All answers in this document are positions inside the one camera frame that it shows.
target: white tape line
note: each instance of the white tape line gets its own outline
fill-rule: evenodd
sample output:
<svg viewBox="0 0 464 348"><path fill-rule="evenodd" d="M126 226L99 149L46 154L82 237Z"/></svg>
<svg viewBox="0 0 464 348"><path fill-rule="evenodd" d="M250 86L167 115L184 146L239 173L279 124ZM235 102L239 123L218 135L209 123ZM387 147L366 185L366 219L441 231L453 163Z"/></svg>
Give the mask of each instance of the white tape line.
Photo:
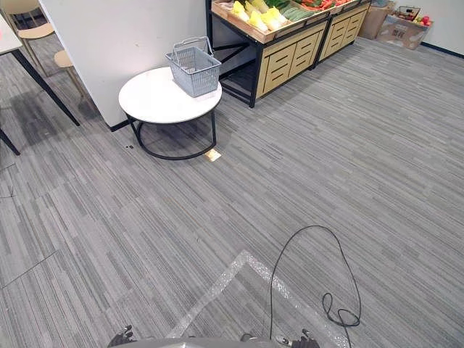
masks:
<svg viewBox="0 0 464 348"><path fill-rule="evenodd" d="M171 332L166 336L166 338L175 338L181 337L184 331L188 328L191 322L195 317L202 311L208 303L214 300L221 292L224 291L225 287L235 278L237 273L242 269L247 263L247 251L241 252L231 265L225 270L223 274L216 280L212 285L212 288L204 294L200 300L189 310L189 312L181 319L179 324L171 330Z"/></svg>
<svg viewBox="0 0 464 348"><path fill-rule="evenodd" d="M166 336L166 338L181 337L188 326L192 323L195 317L213 301L220 293L224 291L226 286L235 278L239 271L248 264L261 278L266 282L270 282L272 272L263 263L258 261L247 250L242 251L225 272L216 280L212 288L204 294L200 300L189 310L189 312L181 319L179 324ZM334 336L331 329L321 323L320 315L308 306L302 299L294 296L289 291L289 288L278 277L274 276L273 289L285 299L289 300L291 305L295 307L312 325L318 326L320 331L326 332L328 337L339 347L348 347L348 340L344 336Z"/></svg>

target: gray carpet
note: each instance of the gray carpet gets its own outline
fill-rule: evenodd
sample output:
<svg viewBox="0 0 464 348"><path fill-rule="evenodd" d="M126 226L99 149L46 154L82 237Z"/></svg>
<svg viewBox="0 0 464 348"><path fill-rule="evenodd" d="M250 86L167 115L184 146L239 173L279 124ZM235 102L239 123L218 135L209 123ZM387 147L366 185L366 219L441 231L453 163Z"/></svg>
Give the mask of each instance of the gray carpet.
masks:
<svg viewBox="0 0 464 348"><path fill-rule="evenodd" d="M0 144L0 347L104 347L126 323L139 339L265 335L268 279L249 263L205 294L244 251L272 269L313 223L360 286L353 347L464 345L462 59L359 39L254 109L224 95L216 162L166 162L80 100L56 37L33 45L82 126L0 57L0 126L22 152ZM345 347L320 305L331 291L357 309L330 236L297 239L277 275L275 333Z"/></svg>

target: wooden produce display stand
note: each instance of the wooden produce display stand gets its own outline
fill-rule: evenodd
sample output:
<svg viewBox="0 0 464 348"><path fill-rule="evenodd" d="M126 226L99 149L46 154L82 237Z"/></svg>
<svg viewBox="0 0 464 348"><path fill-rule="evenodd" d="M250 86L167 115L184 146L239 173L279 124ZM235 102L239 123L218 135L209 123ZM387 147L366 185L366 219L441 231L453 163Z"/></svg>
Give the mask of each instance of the wooden produce display stand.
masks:
<svg viewBox="0 0 464 348"><path fill-rule="evenodd" d="M319 62L355 42L369 6L370 1L361 1L360 6L345 9L343 12L332 16L327 36L318 58Z"/></svg>
<svg viewBox="0 0 464 348"><path fill-rule="evenodd" d="M235 49L220 59L222 63L250 46L254 48L254 59L220 75L223 90L250 107L254 107L256 98L352 44L370 6L370 0L354 0L263 33L224 9L221 6L224 2L230 0L206 0L207 35L213 51ZM291 6L300 7L294 1ZM217 19L214 27L213 17ZM214 32L221 30L221 26L238 34L242 42L215 46ZM246 83L238 88L231 81L240 72L244 72Z"/></svg>

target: round table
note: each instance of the round table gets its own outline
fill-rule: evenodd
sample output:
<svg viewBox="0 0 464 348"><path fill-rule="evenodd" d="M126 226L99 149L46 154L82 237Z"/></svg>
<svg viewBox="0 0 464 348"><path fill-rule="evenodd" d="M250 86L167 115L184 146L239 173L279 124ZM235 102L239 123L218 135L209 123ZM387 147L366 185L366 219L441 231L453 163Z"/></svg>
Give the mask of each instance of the round table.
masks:
<svg viewBox="0 0 464 348"><path fill-rule="evenodd" d="M131 78L119 92L119 104L123 108L133 132L142 149L150 155L164 160L187 160L211 150L216 145L215 108L219 104L223 89L192 98L173 80L169 67L161 67ZM204 150L181 157L157 154L144 145L140 134L145 123L173 125L186 123L210 113L212 143Z"/></svg>

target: gray shopping basket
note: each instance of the gray shopping basket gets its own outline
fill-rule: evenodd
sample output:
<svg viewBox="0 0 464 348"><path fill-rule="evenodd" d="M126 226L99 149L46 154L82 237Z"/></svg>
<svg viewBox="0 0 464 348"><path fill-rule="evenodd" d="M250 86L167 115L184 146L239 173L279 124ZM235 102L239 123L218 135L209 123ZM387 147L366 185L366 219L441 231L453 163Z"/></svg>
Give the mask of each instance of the gray shopping basket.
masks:
<svg viewBox="0 0 464 348"><path fill-rule="evenodd" d="M200 49L192 44L204 41ZM220 62L212 56L208 37L189 38L173 47L166 54L174 81L192 97L215 91L219 81Z"/></svg>

